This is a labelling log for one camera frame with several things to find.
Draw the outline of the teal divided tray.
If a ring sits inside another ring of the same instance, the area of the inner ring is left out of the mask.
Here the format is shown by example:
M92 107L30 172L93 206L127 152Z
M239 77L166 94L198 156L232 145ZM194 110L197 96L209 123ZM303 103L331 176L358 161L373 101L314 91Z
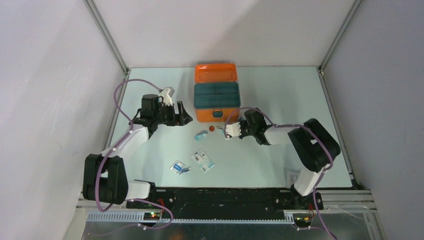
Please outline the teal divided tray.
M209 82L194 85L194 108L205 109L227 109L239 108L241 96L237 82Z

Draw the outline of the orange medicine box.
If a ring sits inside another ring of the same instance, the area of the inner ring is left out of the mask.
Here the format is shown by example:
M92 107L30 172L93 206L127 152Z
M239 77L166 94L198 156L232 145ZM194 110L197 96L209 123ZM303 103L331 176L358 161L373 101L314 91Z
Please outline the orange medicine box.
M198 64L194 68L193 106L200 123L233 123L241 95L234 63Z

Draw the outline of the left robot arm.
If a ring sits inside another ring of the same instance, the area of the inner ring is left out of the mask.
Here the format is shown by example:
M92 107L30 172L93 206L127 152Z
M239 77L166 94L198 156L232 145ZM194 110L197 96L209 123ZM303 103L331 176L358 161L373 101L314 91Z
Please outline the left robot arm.
M126 167L136 150L152 137L158 126L184 126L193 121L181 101L177 104L166 102L171 102L171 99L164 94L145 94L141 107L120 139L101 153L86 157L82 188L84 199L114 205L138 199L145 208L156 206L158 194L151 190L152 183L131 177Z

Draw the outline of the teal wrapper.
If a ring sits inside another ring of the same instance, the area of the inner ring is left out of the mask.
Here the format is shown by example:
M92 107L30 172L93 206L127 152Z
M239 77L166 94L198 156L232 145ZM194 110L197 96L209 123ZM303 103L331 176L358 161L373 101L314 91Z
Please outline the teal wrapper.
M208 131L203 130L203 131L201 131L201 132L197 133L197 134L194 136L194 139L195 139L196 141L199 141L199 140L203 139L203 138L204 138L207 134L208 134Z

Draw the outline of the blue white sachet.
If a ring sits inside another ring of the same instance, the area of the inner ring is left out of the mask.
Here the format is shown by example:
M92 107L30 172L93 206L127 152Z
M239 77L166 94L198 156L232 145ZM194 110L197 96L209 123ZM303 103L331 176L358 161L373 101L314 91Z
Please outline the blue white sachet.
M182 162L180 162L180 161L178 161L178 160L176 160L176 161L172 164L172 166L170 167L170 169L171 169L172 171L174 171L174 172L175 172L176 174L178 174L178 175L188 173L188 172L191 170L191 168L190 168L190 167L186 166L184 163L182 163Z

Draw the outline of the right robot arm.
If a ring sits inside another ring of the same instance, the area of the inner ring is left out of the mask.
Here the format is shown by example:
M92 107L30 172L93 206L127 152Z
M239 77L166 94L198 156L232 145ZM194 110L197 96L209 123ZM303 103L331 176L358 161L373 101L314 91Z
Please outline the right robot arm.
M310 194L341 153L339 143L317 119L310 118L302 124L276 124L258 108L248 108L236 123L226 125L225 136L253 137L263 146L292 144L303 165L290 196L297 209L310 204Z

